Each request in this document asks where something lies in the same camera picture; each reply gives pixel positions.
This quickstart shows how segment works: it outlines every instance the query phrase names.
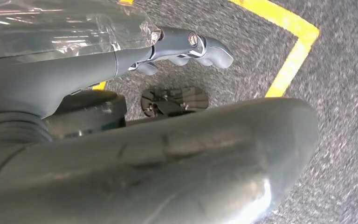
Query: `carpeted floor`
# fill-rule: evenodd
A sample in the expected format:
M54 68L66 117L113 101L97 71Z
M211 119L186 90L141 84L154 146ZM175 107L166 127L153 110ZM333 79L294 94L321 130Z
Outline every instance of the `carpeted floor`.
M234 53L227 70L196 62L158 63L152 77L129 73L108 88L126 96L127 119L143 116L139 101L152 86L198 86L211 106L263 97L296 37L227 0L135 0L158 25L193 29ZM286 97L313 105L320 144L301 180L263 224L358 224L358 0L273 0L320 29L319 39Z

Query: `yellow floor marking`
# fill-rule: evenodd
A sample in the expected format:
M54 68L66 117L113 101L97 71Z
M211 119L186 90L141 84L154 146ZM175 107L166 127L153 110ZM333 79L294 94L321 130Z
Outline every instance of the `yellow floor marking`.
M124 5L132 5L133 2L134 2L134 0L120 0L118 3L124 4ZM104 90L105 85L106 85L106 82L101 82L100 84L93 86L93 90Z
M291 11L268 0L229 0L298 37L265 97L281 97L307 58L319 29Z

